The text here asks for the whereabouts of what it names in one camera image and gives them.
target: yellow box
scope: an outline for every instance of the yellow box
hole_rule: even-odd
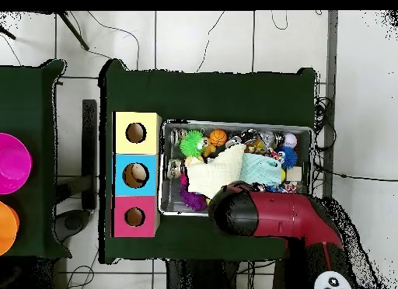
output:
[[[116,112],[116,153],[156,155],[162,118],[157,113]]]

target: pink box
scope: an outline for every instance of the pink box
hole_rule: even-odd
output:
[[[157,197],[115,197],[113,210],[115,238],[153,238],[159,226],[159,212],[156,206]],[[144,213],[144,220],[139,226],[126,222],[126,212],[138,208]]]

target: green spiky ball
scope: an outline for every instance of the green spiky ball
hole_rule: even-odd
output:
[[[181,141],[181,151],[185,156],[198,157],[204,152],[205,146],[202,149],[197,148],[197,144],[203,140],[203,134],[200,131],[190,131],[187,136]]]

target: blue spiky toy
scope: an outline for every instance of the blue spiky toy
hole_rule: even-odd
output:
[[[285,153],[285,162],[282,163],[282,168],[284,170],[293,168],[297,163],[297,153],[293,148],[288,146],[281,146],[278,151],[282,151]]]

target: blue box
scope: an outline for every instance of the blue box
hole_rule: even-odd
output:
[[[154,197],[157,195],[158,181],[157,155],[119,155],[116,154],[115,196],[118,197]],[[149,178],[145,185],[138,188],[129,187],[123,181],[123,171],[131,163],[140,163],[148,171]]]

